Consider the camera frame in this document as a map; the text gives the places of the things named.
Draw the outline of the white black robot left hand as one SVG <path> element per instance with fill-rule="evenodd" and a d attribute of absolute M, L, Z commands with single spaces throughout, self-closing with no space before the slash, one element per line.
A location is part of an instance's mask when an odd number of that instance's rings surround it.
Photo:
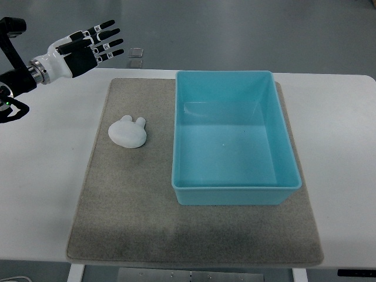
<path fill-rule="evenodd" d="M 47 85 L 59 78 L 76 78 L 123 54 L 123 49 L 114 50 L 123 43 L 122 38 L 105 42 L 120 32 L 119 28 L 108 29 L 114 24 L 109 20 L 55 41 L 46 54 L 30 60 L 28 71 L 37 84 Z"/>

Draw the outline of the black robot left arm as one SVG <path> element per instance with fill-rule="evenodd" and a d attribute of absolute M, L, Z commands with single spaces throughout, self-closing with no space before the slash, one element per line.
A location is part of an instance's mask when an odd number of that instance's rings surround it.
<path fill-rule="evenodd" d="M 13 69 L 1 74 L 1 123 L 21 119 L 29 113 L 29 106 L 16 100 L 21 94 L 34 90 L 37 83 L 24 64 L 11 39 L 26 31 L 26 22 L 21 18 L 1 19 L 1 50 Z"/>

